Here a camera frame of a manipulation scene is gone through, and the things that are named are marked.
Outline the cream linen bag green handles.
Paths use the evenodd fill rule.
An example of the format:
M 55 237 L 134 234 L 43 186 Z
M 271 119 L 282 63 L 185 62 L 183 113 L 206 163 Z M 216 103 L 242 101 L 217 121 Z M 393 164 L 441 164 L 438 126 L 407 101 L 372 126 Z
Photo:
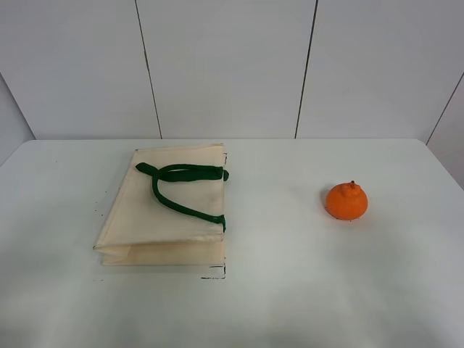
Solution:
M 94 250 L 104 265 L 225 262 L 222 144 L 137 149 Z

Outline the orange fruit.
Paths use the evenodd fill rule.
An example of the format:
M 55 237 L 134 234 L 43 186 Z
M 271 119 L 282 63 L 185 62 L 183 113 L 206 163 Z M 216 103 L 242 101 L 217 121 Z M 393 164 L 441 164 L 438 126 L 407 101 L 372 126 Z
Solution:
M 368 209 L 368 198 L 354 181 L 334 186 L 326 195 L 327 212 L 338 220 L 356 220 Z

